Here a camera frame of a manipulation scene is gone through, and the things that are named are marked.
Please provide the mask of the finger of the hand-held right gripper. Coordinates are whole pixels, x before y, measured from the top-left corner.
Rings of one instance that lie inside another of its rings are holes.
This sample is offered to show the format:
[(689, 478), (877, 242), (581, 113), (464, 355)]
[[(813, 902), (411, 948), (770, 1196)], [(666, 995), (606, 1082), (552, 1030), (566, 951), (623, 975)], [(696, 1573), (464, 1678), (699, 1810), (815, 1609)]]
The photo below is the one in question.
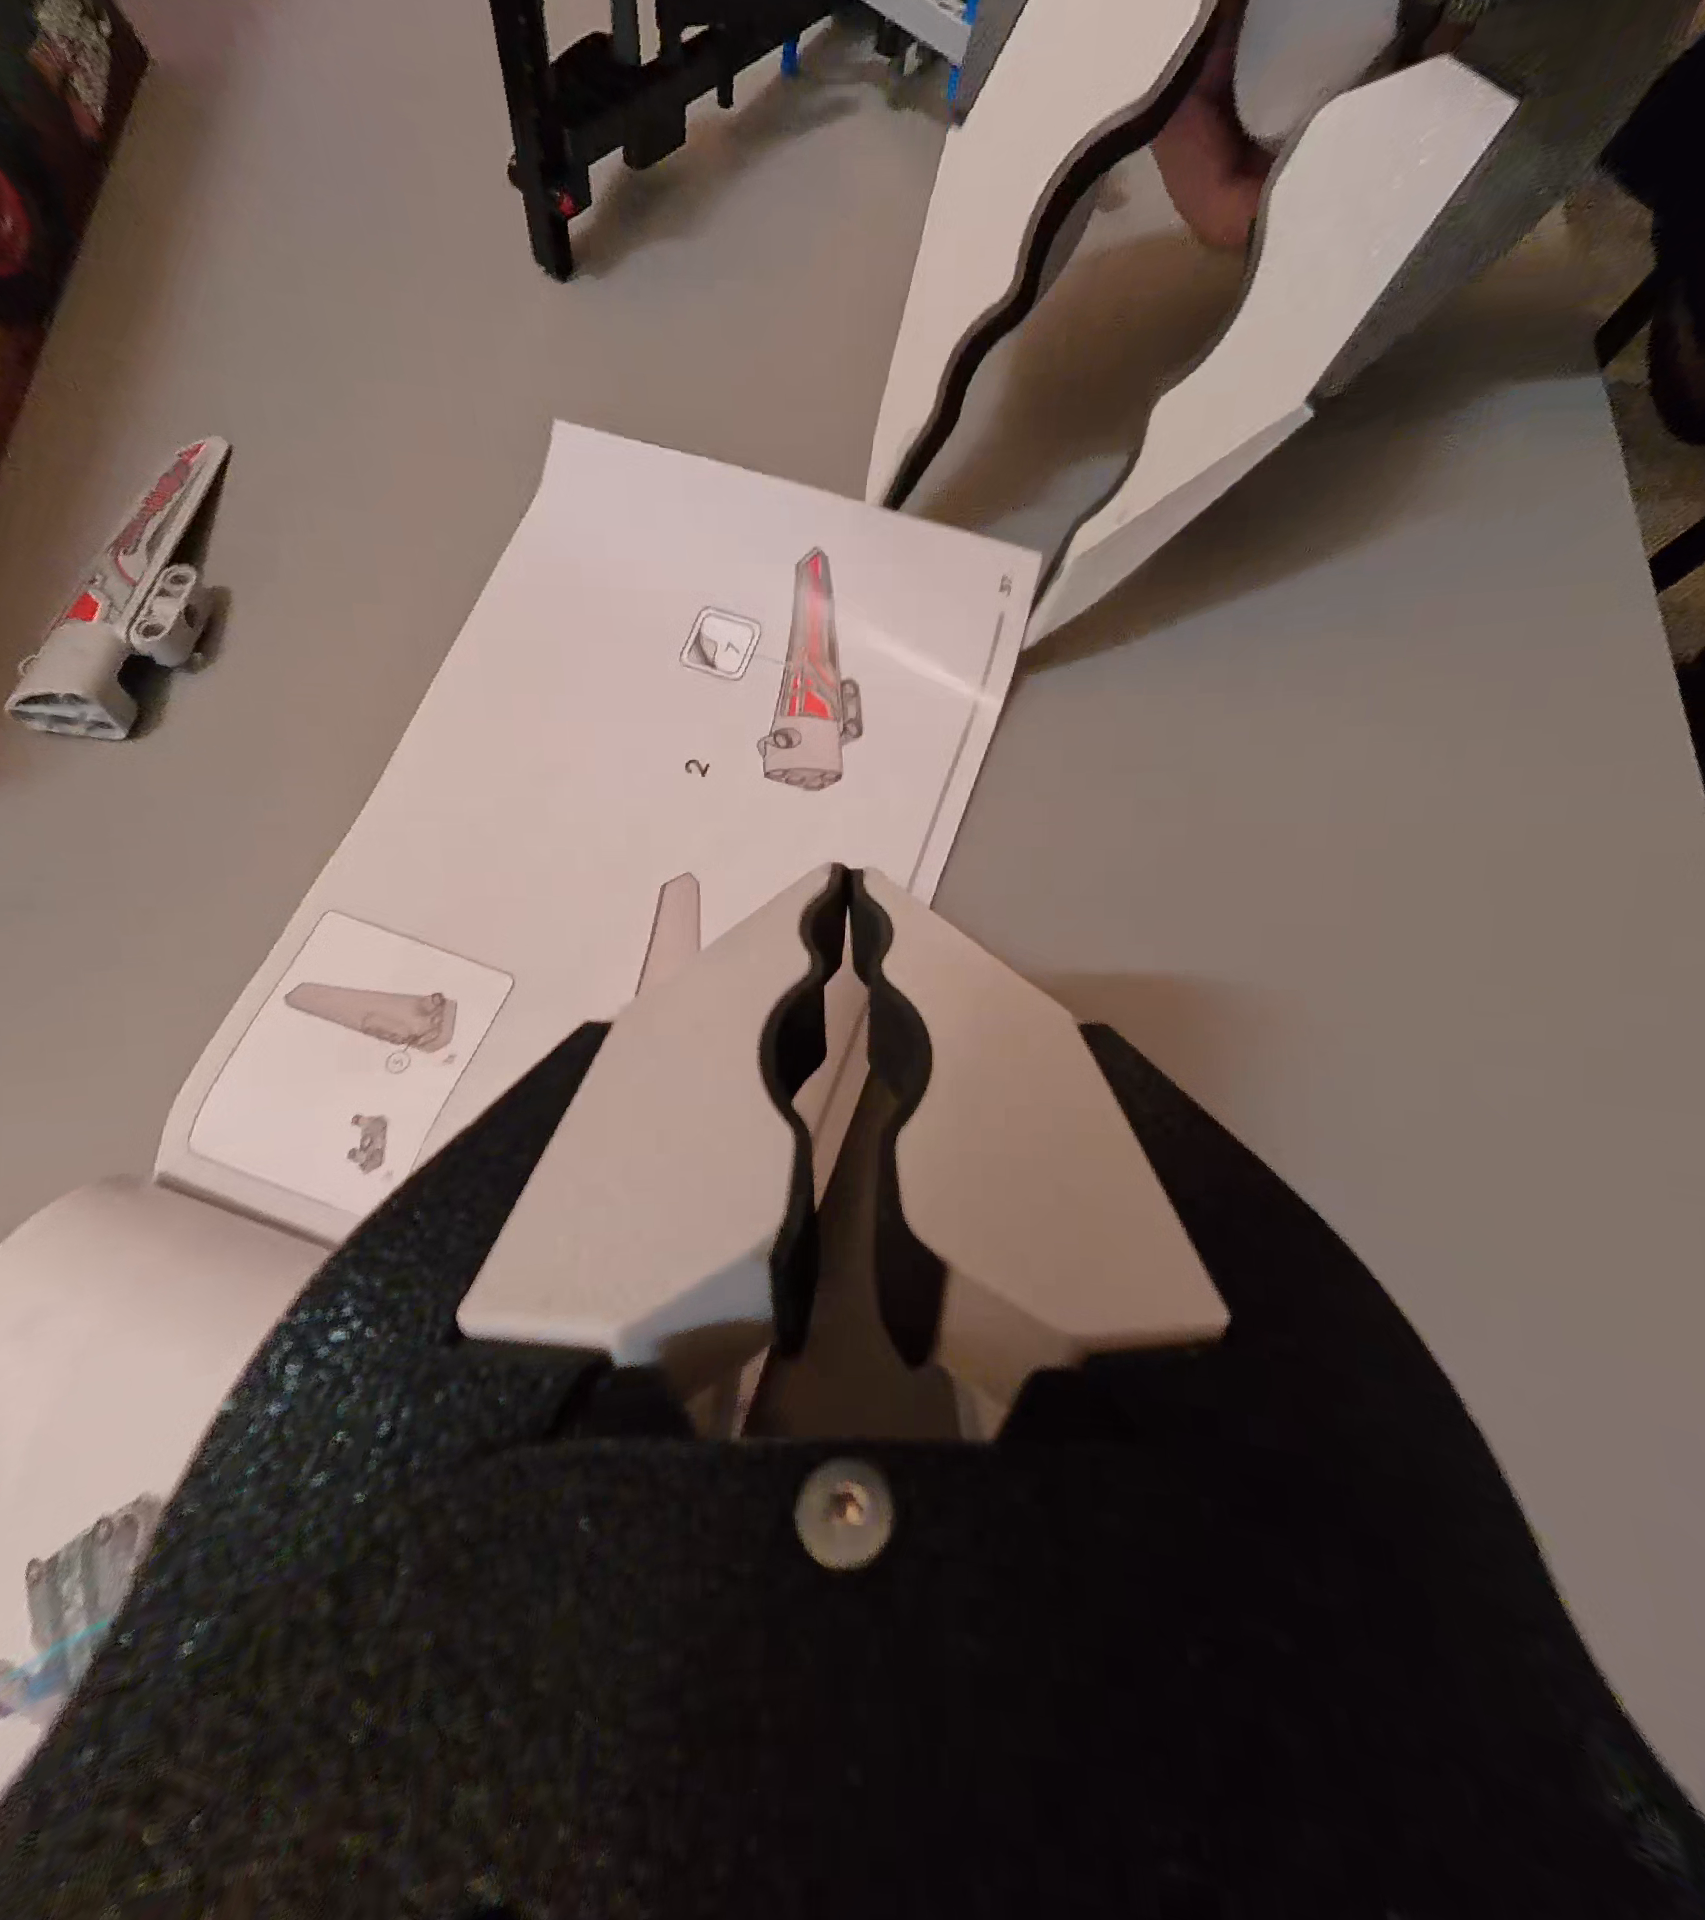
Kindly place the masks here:
[(866, 507), (907, 507), (962, 426), (1000, 338), (1064, 252), (1086, 190), (1146, 150), (1195, 92), (1215, 0), (1021, 0), (982, 10), (941, 145), (917, 252), (866, 444)]
[(1494, 269), (1668, 70), (1686, 15), (1478, 15), (1330, 99), (1276, 158), (1244, 290), (1058, 552), (1021, 643), (1122, 593), (1330, 399)]

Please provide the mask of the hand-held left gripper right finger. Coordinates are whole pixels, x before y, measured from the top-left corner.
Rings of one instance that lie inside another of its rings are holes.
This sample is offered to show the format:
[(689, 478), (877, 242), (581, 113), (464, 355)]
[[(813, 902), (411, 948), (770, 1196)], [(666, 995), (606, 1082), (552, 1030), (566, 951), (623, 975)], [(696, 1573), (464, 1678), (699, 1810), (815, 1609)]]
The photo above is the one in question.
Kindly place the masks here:
[(1043, 1370), (1207, 1350), (1229, 1313), (1072, 1009), (884, 868), (849, 879), (866, 995), (877, 1292), (907, 1370), (990, 1440)]

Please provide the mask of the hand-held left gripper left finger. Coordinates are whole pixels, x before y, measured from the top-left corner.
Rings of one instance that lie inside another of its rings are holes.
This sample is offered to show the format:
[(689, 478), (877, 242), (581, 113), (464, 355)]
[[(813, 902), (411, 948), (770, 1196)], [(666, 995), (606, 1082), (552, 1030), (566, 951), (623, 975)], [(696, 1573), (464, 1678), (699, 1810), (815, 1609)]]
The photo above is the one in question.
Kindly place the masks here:
[(737, 1440), (776, 1336), (815, 1292), (815, 1122), (840, 860), (699, 948), (666, 879), (639, 989), (600, 1030), (473, 1292), (464, 1343), (662, 1370), (696, 1433)]

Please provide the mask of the white instruction booklet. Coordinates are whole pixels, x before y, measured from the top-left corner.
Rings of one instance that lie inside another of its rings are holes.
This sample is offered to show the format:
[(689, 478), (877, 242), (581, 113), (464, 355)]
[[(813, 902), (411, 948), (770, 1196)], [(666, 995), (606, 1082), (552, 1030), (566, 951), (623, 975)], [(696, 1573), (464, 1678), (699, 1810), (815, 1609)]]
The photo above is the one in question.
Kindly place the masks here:
[(666, 891), (706, 939), (827, 854), (936, 897), (1037, 574), (552, 426), (529, 515), (148, 1176), (0, 1242), (0, 1783), (326, 1246), (632, 997)]

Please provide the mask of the black toy vehicle chassis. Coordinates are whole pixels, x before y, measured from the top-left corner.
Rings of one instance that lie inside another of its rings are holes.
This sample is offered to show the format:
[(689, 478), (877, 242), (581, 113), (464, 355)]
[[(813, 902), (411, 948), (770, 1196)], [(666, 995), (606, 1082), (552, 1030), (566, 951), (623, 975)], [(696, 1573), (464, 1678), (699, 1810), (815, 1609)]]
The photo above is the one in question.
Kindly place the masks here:
[(495, 45), (502, 76), (513, 165), (502, 183), (523, 203), (523, 242), (545, 280), (573, 280), (573, 222), (588, 205), (588, 172), (654, 172), (689, 145), (689, 113), (713, 99), (735, 113), (745, 65), (776, 56), (795, 76), (795, 45), (827, 15), (877, 22), (877, 53), (907, 70), (916, 53), (947, 65), (947, 107), (962, 107), (966, 45), (982, 30), (978, 0), (615, 0), (581, 42), (552, 53), (536, 0), (495, 0)]

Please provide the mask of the grey red toy panel piece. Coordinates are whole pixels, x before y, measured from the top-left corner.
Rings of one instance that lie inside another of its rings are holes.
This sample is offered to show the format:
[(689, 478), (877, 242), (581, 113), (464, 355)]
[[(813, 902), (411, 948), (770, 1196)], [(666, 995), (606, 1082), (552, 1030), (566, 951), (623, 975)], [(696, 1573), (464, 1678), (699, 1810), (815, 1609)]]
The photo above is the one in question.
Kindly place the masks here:
[(177, 447), (170, 466), (137, 492), (58, 625), (18, 663), (4, 692), (18, 726), (62, 737), (130, 737), (142, 720), (130, 673), (170, 673), (195, 663), (215, 625), (215, 593), (199, 585), (186, 536), (229, 459), (233, 444), (199, 438)]

